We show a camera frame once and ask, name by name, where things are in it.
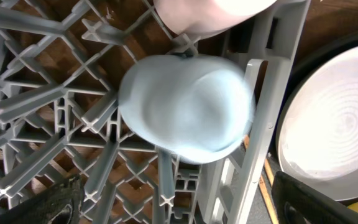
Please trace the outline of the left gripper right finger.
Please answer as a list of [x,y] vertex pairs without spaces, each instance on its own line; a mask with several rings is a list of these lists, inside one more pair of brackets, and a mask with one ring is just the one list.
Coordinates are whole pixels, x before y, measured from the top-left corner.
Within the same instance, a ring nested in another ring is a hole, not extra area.
[[358,213],[278,171],[272,187],[279,223],[358,223]]

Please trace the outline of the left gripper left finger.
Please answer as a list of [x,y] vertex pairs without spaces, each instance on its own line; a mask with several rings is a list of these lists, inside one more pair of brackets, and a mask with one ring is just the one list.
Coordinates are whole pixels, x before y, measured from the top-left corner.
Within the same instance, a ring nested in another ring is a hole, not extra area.
[[0,215],[0,224],[79,224],[85,192],[71,175]]

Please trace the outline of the wooden chopstick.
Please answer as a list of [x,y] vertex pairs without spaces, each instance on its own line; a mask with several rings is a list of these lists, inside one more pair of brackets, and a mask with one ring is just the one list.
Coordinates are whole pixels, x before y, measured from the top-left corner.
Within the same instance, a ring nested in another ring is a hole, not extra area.
[[[244,140],[243,140],[243,144],[244,144],[245,149],[247,149],[248,146],[249,146],[249,136],[248,135],[245,135]],[[272,168],[270,166],[270,163],[269,163],[268,159],[265,159],[264,169],[265,169],[265,173],[266,173],[266,176],[268,178],[268,181],[269,181],[270,185],[273,186],[274,174],[273,174],[273,170],[272,170]]]
[[260,176],[260,178],[259,178],[259,189],[260,189],[260,193],[262,194],[262,198],[264,200],[265,206],[267,208],[267,211],[268,211],[268,214],[269,214],[269,217],[270,217],[272,223],[279,224],[277,214],[276,214],[275,208],[272,203],[272,199],[270,198],[266,184],[264,182],[264,178],[262,176]]

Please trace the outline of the grey round plate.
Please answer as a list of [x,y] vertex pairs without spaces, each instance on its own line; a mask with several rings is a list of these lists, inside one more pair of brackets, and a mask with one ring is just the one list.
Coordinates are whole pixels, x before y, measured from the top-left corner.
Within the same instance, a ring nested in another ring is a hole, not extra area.
[[285,173],[333,200],[358,198],[358,46],[296,86],[280,115],[276,146]]

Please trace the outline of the blue plastic cup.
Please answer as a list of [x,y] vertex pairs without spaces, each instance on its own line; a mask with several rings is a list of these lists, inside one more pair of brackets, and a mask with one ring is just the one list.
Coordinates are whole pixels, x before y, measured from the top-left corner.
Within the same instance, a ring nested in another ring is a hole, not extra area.
[[119,111],[142,139],[190,164],[214,162],[250,133],[255,100],[245,74],[222,57],[152,55],[123,76]]

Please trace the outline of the pink plastic cup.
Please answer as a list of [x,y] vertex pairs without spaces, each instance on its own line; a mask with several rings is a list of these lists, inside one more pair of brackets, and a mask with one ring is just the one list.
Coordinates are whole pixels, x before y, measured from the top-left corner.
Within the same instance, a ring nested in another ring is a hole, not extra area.
[[175,34],[207,39],[262,12],[276,0],[154,0],[162,22]]

